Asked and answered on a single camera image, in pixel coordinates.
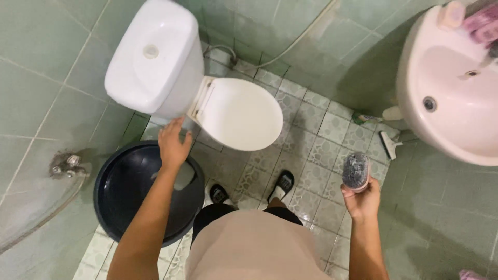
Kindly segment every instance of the foot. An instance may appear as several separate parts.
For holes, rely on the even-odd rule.
[[[233,205],[234,203],[230,200],[227,191],[219,184],[214,184],[209,190],[209,198],[213,203],[225,203],[228,205]]]
[[[278,198],[282,200],[292,189],[294,186],[294,175],[288,170],[282,171],[280,176],[277,179],[277,183],[275,184],[273,191],[268,197],[268,204],[272,201],[273,198]]]

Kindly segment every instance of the beige shirt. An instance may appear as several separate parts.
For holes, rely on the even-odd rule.
[[[312,233],[272,214],[239,210],[205,227],[186,264],[187,280],[330,280]]]

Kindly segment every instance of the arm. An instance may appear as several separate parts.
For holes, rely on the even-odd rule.
[[[176,175],[187,158],[192,136],[179,139],[184,118],[172,120],[158,136],[162,167],[135,217],[116,248],[108,280],[156,280],[157,258],[161,250]]]
[[[377,211],[380,187],[374,178],[362,193],[341,186],[346,207],[351,214],[351,248],[349,280],[389,280],[380,249]]]

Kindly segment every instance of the hand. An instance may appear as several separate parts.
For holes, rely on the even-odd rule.
[[[187,132],[185,141],[180,142],[180,130],[184,119],[184,116],[173,119],[159,131],[157,141],[161,150],[161,169],[178,171],[187,159],[192,144],[192,133]]]
[[[363,219],[377,217],[378,206],[380,204],[380,186],[378,181],[369,176],[366,190],[355,193],[344,184],[341,185],[346,208],[353,219]]]

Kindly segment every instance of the black bucket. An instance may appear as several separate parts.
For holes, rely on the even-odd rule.
[[[202,169],[190,156],[186,162],[195,174],[185,188],[173,191],[163,247],[175,243],[192,228],[195,215],[204,204]],[[100,224],[112,239],[119,242],[160,168],[159,146],[153,140],[127,145],[106,161],[95,182],[94,207]]]

